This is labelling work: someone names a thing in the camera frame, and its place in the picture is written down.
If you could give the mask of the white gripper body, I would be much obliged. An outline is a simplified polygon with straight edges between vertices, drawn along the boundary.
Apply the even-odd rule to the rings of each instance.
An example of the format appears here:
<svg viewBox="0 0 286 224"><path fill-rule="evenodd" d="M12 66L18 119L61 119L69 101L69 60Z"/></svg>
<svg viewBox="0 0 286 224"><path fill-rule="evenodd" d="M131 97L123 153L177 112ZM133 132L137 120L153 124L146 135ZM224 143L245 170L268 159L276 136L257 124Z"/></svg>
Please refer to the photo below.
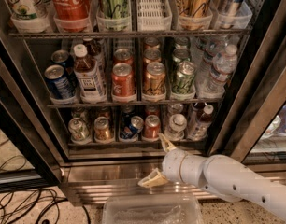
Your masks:
<svg viewBox="0 0 286 224"><path fill-rule="evenodd" d="M164 156L162 163L163 174L169 181L206 189L208 187L208 182L204 175L206 160L207 158L192 155L176 148Z"/></svg>

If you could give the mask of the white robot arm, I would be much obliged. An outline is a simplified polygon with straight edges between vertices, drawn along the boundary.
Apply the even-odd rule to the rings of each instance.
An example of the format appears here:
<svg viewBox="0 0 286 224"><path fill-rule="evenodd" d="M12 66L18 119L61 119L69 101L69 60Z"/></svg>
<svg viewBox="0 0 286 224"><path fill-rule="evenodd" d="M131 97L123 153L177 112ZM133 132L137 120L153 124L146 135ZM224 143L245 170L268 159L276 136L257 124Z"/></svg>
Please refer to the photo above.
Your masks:
<svg viewBox="0 0 286 224"><path fill-rule="evenodd" d="M242 163L224 156L201 157L175 147L159 135L165 156L138 185L144 188L168 182L193 185L227 202L247 200L286 221L286 186L256 174Z"/></svg>

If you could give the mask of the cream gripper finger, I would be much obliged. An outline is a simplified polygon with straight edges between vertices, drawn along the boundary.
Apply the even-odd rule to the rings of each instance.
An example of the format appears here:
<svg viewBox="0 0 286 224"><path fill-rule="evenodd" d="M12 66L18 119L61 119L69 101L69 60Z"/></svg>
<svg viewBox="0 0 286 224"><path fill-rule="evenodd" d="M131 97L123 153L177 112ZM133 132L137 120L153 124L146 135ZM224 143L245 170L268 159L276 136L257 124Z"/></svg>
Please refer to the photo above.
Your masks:
<svg viewBox="0 0 286 224"><path fill-rule="evenodd" d="M159 138L161 140L162 148L165 153L176 149L176 147L162 133L159 133Z"/></svg>
<svg viewBox="0 0 286 224"><path fill-rule="evenodd" d="M158 169L154 169L148 176L138 182L138 185L143 188L158 187L166 184L168 180L163 173Z"/></svg>

